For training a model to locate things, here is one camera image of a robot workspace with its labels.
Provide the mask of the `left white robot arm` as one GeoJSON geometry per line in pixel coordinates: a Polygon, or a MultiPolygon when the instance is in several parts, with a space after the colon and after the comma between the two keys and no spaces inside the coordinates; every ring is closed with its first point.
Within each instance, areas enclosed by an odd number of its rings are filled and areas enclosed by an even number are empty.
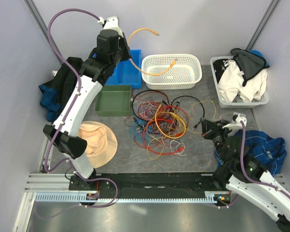
{"type": "Polygon", "coordinates": [[[61,151],[65,161],[80,177],[80,185],[86,190],[95,188],[97,182],[92,175],[94,168],[85,154],[87,142],[77,136],[78,130],[89,106],[113,75],[117,64],[130,57],[130,49],[121,29],[103,29],[97,36],[94,54],[82,64],[79,71],[68,62],[65,63],[76,75],[77,83],[60,116],[43,129],[49,140],[46,155],[54,146],[61,151]]]}

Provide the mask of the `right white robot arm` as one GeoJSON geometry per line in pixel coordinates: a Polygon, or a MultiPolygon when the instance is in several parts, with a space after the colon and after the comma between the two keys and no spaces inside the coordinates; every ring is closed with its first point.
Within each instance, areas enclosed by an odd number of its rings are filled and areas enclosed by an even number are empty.
{"type": "Polygon", "coordinates": [[[243,197],[274,220],[282,232],[290,232],[290,193],[248,153],[244,118],[235,123],[205,118],[200,122],[202,137],[214,143],[221,160],[212,175],[212,186],[243,197]]]}

